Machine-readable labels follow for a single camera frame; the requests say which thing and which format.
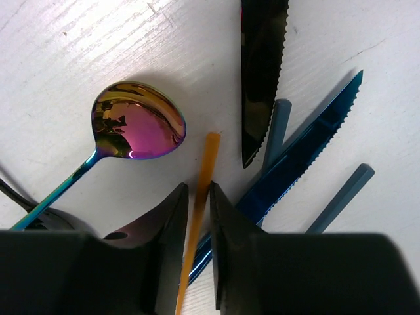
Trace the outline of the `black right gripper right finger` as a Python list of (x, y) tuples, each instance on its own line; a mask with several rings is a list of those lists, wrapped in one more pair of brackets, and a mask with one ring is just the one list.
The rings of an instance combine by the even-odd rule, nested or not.
[(418, 314), (419, 290), (382, 234), (270, 234), (209, 189), (222, 314)]

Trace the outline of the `orange chopstick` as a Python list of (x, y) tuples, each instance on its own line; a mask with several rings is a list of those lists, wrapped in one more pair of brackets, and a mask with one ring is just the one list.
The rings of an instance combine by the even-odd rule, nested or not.
[(220, 142), (221, 136), (218, 133), (214, 132), (208, 133), (205, 139), (203, 161), (201, 164), (198, 185), (196, 188), (194, 208), (192, 211), (190, 223), (190, 233), (188, 237), (188, 245), (184, 256), (182, 271), (180, 275), (180, 284), (178, 287), (178, 299), (175, 311), (176, 315), (182, 313), (184, 297), (186, 294), (186, 289), (188, 287), (189, 273), (192, 271), (196, 247), (200, 240), (200, 230), (203, 222), (207, 194), (213, 176)]

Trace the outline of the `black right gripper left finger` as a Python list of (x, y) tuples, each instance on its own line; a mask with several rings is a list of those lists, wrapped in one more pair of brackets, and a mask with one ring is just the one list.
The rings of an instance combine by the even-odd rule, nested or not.
[(98, 238), (1, 232), (2, 314), (174, 314), (188, 219), (179, 184), (158, 206)]

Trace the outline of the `blue table knife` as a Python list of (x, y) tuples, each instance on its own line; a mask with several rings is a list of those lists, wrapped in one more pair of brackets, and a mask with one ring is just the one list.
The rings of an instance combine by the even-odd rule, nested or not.
[(352, 110), (363, 76), (360, 70), (237, 202), (235, 208), (253, 224), (265, 218), (337, 134)]

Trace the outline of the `grey-blue chopstick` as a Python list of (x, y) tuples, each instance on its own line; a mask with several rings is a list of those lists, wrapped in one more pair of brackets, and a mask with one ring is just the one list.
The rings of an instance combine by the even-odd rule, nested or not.
[(292, 103), (277, 99), (272, 105), (265, 102), (241, 100), (241, 158), (243, 168), (252, 161), (266, 145), (262, 169), (247, 183), (244, 194), (248, 194), (283, 152), (284, 136), (291, 113)]
[(362, 163), (343, 184), (333, 199), (327, 204), (316, 220), (307, 229), (307, 234), (321, 234), (338, 217), (343, 209), (352, 201), (359, 191), (374, 176), (375, 170)]

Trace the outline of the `iridescent rainbow spoon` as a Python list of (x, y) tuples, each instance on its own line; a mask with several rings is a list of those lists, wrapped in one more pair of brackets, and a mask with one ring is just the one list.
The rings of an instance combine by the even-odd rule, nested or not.
[(120, 81), (106, 87), (91, 110), (93, 153), (32, 211), (12, 226), (24, 230), (103, 158), (155, 159), (176, 150), (186, 122), (175, 103), (145, 83)]

